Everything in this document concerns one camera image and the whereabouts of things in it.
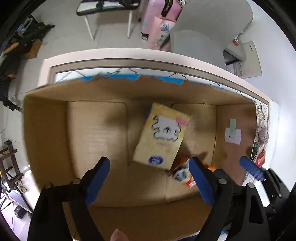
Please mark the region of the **left hand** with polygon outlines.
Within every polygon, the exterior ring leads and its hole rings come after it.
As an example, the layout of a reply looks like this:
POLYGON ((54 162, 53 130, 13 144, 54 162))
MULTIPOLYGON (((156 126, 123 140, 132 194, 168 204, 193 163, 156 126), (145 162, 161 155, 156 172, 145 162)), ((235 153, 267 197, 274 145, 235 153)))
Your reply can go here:
POLYGON ((118 228, 112 233, 110 241, 130 241, 128 236, 118 228))

